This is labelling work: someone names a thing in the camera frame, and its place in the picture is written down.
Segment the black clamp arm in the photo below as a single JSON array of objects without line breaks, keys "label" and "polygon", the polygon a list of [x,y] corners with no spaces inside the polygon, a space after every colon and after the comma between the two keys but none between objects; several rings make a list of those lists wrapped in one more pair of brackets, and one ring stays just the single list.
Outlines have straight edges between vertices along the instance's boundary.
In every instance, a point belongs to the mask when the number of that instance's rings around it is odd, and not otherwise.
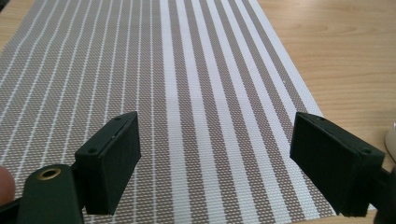
[{"label": "black clamp arm", "polygon": [[25,181],[22,197],[0,207],[0,223],[84,223],[81,209],[114,215],[140,155],[137,113],[111,119],[76,153]]},{"label": "black clamp arm", "polygon": [[334,123],[296,114],[290,157],[312,180],[334,211],[365,217],[371,203],[375,223],[396,223],[396,167],[382,168],[385,153]]}]

